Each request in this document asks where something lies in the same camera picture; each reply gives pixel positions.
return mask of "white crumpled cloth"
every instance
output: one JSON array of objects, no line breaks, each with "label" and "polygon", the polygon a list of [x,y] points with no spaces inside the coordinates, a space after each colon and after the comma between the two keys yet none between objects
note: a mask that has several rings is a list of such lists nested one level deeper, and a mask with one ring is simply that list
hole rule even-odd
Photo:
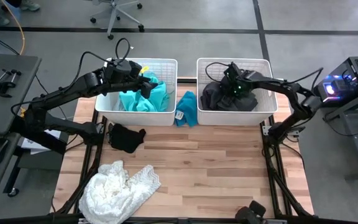
[{"label": "white crumpled cloth", "polygon": [[151,165],[129,179],[123,161],[101,165],[80,199],[79,208],[93,224],[120,224],[129,218],[160,186]]}]

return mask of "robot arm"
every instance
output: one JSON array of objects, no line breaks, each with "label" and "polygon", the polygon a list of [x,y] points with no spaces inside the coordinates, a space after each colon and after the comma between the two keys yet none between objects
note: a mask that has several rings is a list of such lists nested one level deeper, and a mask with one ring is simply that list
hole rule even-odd
[{"label": "robot arm", "polygon": [[[311,119],[322,104],[320,97],[315,96],[312,91],[303,88],[298,83],[264,77],[261,73],[255,71],[243,71],[235,63],[229,65],[227,73],[238,74],[236,75],[237,84],[247,91],[262,88],[284,94],[288,98],[293,113],[286,120],[275,123],[269,129],[268,141],[271,145],[280,144],[297,122]],[[301,103],[299,103],[298,94],[305,96]]]},{"label": "robot arm", "polygon": [[140,90],[143,97],[149,98],[151,90],[158,84],[150,83],[149,78],[139,75],[141,69],[139,64],[132,61],[112,60],[107,66],[83,75],[68,87],[60,87],[55,92],[34,98],[24,113],[26,128],[33,132],[54,129],[68,134],[78,134],[85,144],[97,144],[103,137],[94,123],[79,124],[55,118],[48,110],[81,97],[90,98],[117,91]]}]

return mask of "wooden table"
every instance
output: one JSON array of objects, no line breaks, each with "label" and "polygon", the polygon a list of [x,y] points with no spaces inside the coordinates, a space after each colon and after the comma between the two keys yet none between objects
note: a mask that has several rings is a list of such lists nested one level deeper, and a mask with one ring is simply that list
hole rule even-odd
[{"label": "wooden table", "polygon": [[[178,99],[187,90],[196,93],[195,85],[180,85]],[[286,97],[277,97],[279,110],[274,114],[276,122],[290,114]],[[91,121],[95,100],[79,99],[74,121]],[[134,217],[234,218],[238,209],[248,206],[252,200],[266,207],[266,218],[273,217],[259,126],[128,128],[135,131],[144,128],[147,132],[144,144],[135,153],[127,154],[112,149],[105,141],[101,164],[123,160],[130,176],[150,164],[162,184],[135,212]],[[77,138],[72,145],[81,141]],[[298,150],[297,143],[288,140],[285,143]],[[289,189],[305,210],[313,213],[301,159],[285,146],[280,149]],[[65,154],[53,200],[56,209],[76,189],[84,154],[84,145]],[[280,208],[284,211],[281,191],[278,195]]]}]

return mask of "concrete floor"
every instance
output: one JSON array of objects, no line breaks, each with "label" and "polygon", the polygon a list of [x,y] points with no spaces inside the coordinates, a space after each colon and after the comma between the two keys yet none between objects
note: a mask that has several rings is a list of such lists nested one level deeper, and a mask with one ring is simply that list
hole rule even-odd
[{"label": "concrete floor", "polygon": [[[103,28],[108,24],[108,20],[92,24],[88,17],[105,5],[92,6],[89,1],[79,0],[34,1],[42,5],[41,11],[15,12],[23,27]],[[47,90],[71,82],[83,51],[112,57],[120,37],[126,37],[134,47],[130,57],[174,58],[178,60],[179,76],[194,77],[196,59],[200,57],[263,58],[252,2],[142,1],[143,9],[133,7],[127,12],[141,20],[146,29],[163,31],[115,33],[112,41],[102,32],[26,32],[25,54],[43,58],[38,76]],[[266,30],[358,30],[358,0],[259,0],[259,6]],[[136,25],[122,19],[115,27],[136,28]],[[215,29],[227,30],[217,34]],[[253,34],[244,34],[245,29]],[[0,31],[0,38],[15,49],[21,47],[18,32]],[[266,35],[266,43],[273,75],[288,80],[324,67],[322,79],[347,57],[358,56],[358,35]],[[2,47],[0,50],[10,54]],[[100,61],[87,57],[81,71],[86,73],[99,66]],[[312,81],[303,80],[301,84],[310,87]],[[38,83],[33,83],[27,98],[42,92]],[[63,106],[67,116],[73,116],[75,105],[72,102]],[[52,113],[62,117],[59,110]],[[346,182],[343,178],[358,172],[351,139],[334,133],[321,117],[319,112],[300,136],[315,214],[358,221],[358,181]],[[17,197],[8,198],[0,189],[0,218],[48,213],[57,177],[58,172],[54,171],[21,173],[17,181],[21,193]]]}]

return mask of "wire mesh basket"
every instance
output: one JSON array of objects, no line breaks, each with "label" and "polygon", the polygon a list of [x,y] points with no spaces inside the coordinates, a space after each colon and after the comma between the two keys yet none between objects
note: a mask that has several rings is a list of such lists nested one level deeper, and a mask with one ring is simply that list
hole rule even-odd
[{"label": "wire mesh basket", "polygon": [[163,81],[167,87],[169,104],[164,112],[141,112],[124,111],[119,106],[119,93],[108,93],[106,96],[99,95],[96,99],[95,109],[113,123],[123,125],[141,126],[171,126],[175,119],[177,104],[177,75],[178,62],[175,59],[159,58],[127,58],[142,67],[149,66],[159,81]]},{"label": "wire mesh basket", "polygon": [[[208,111],[203,109],[201,96],[205,86],[213,82],[205,73],[205,67],[213,62],[229,64],[236,63],[240,69],[255,70],[265,77],[273,77],[270,64],[263,59],[245,58],[199,58],[197,60],[197,105],[198,123],[203,125],[233,125],[233,126],[255,126],[264,119],[277,111],[277,99],[275,93],[263,90],[252,90],[258,101],[257,106],[252,111]],[[208,67],[208,74],[215,80],[221,80],[224,76],[223,71],[227,67],[214,64]]]}]

